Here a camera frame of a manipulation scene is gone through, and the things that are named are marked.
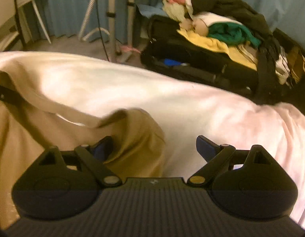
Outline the garment steamer stand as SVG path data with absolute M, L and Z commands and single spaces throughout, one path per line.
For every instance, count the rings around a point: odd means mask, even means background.
M 100 26 L 100 19 L 97 18 L 97 27 L 85 34 L 93 7 L 98 12 L 98 0 L 89 0 L 89 4 L 78 33 L 78 40 L 86 42 L 95 33 L 106 33 L 109 37 L 109 49 L 104 48 L 107 60 L 112 63 L 125 63 L 135 53 L 133 48 L 133 22 L 135 15 L 135 0 L 127 0 L 127 44 L 117 46 L 116 44 L 116 0 L 108 0 L 107 18 L 109 29 Z

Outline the pastel tie-dye duvet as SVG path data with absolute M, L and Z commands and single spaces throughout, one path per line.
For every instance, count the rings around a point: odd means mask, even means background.
M 238 149 L 262 145 L 296 183 L 291 218 L 305 228 L 305 113 L 296 106 L 257 105 L 221 89 L 73 54 L 0 53 L 0 72 L 9 70 L 24 70 L 19 83 L 91 116 L 148 112 L 165 133 L 166 177 L 187 178 L 204 165 L 195 148 L 199 135 Z

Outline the black suitcase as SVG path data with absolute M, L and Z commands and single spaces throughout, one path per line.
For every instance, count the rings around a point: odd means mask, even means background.
M 273 61 L 265 50 L 257 69 L 234 62 L 224 52 L 212 52 L 198 47 L 179 32 L 174 20 L 154 15 L 147 25 L 149 42 L 141 53 L 141 63 L 149 70 L 185 80 L 205 84 L 253 100 L 270 103 L 279 96 L 275 74 L 269 71 Z

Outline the tan t-shirt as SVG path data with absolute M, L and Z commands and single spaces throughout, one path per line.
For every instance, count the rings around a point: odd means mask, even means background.
M 122 179 L 162 175 L 164 133 L 149 113 L 117 110 L 98 118 L 59 104 L 45 97 L 17 62 L 0 69 L 0 85 L 21 96 L 11 103 L 0 101 L 0 227 L 18 219 L 12 186 L 50 146 L 72 150 L 111 136 L 113 150 L 104 164 L 113 173 Z

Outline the pile of clothes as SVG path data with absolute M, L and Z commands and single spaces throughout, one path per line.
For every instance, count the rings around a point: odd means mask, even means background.
M 260 48 L 272 52 L 271 73 L 284 85 L 289 77 L 305 75 L 299 48 L 286 53 L 274 39 L 263 15 L 242 0 L 163 0 L 164 11 L 179 22 L 178 33 L 187 41 L 229 58 L 254 71 L 262 70 Z

